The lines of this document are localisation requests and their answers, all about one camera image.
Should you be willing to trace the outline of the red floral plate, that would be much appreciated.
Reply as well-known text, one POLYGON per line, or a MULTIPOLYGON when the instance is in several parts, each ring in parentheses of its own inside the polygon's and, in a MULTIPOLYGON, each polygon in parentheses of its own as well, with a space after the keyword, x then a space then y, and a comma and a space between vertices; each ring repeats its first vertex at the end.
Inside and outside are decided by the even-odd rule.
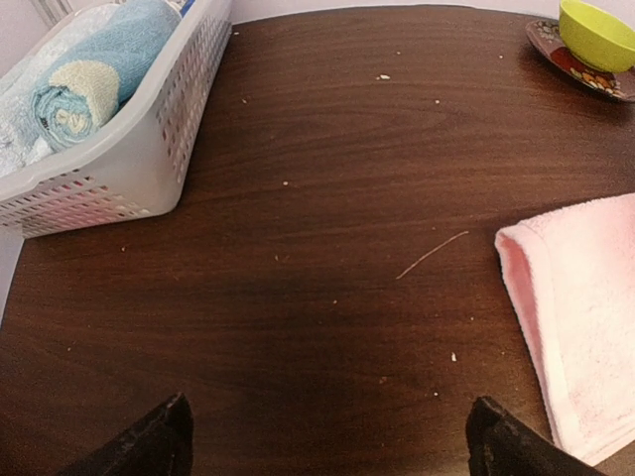
POLYGON ((533 20, 525 33, 530 44, 563 73, 606 97, 634 102, 634 68, 613 73, 583 63, 565 46, 556 20, 533 20))

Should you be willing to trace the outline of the blue polka dot towel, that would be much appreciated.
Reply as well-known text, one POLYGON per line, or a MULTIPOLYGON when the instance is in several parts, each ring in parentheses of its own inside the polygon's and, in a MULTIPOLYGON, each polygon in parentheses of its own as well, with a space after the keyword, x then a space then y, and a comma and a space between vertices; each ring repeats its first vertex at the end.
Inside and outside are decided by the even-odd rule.
POLYGON ((54 152, 101 129, 136 91, 181 22, 168 1, 127 1, 40 76, 31 111, 54 152))

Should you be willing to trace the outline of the green plastic bowl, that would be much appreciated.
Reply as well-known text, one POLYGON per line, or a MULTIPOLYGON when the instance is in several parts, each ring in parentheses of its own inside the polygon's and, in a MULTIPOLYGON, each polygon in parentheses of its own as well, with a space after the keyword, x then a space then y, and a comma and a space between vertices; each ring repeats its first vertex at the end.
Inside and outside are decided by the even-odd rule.
POLYGON ((634 66, 634 30, 615 16, 582 1, 562 1, 560 36, 583 63, 606 72, 634 66))

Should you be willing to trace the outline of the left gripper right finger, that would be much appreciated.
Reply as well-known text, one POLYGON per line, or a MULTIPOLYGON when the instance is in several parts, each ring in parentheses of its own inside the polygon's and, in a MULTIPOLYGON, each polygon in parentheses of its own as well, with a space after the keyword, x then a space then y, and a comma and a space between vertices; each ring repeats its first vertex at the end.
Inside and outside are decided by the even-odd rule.
POLYGON ((473 403, 465 434, 471 475, 602 475, 556 448, 488 396, 473 403))

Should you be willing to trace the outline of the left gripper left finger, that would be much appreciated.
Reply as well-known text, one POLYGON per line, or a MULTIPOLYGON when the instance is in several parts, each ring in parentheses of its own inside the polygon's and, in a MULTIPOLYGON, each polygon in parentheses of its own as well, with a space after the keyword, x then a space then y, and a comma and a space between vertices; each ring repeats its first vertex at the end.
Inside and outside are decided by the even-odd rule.
POLYGON ((61 475, 190 475, 193 417, 184 394, 169 397, 61 475))

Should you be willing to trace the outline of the pink towel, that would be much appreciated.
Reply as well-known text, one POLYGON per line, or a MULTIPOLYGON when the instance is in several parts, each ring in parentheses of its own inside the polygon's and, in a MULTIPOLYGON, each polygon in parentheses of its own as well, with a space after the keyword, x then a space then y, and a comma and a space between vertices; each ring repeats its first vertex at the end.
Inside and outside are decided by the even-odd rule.
POLYGON ((634 440, 634 196, 495 236, 556 447, 595 466, 634 440))

